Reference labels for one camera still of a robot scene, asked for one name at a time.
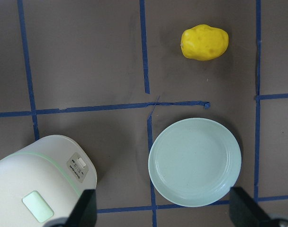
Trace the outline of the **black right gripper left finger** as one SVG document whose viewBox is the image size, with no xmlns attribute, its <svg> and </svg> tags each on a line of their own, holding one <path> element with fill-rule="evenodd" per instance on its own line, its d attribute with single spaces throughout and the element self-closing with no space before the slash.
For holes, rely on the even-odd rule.
<svg viewBox="0 0 288 227">
<path fill-rule="evenodd" d="M 68 227 L 94 227 L 97 222 L 96 190 L 86 189 L 81 194 L 69 218 Z"/>
</svg>

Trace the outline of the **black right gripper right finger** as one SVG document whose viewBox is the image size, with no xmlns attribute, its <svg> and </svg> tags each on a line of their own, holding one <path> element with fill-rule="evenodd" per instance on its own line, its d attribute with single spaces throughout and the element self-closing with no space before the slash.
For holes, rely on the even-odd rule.
<svg viewBox="0 0 288 227">
<path fill-rule="evenodd" d="M 229 217 L 235 227 L 273 227 L 273 221 L 242 187 L 231 187 Z"/>
</svg>

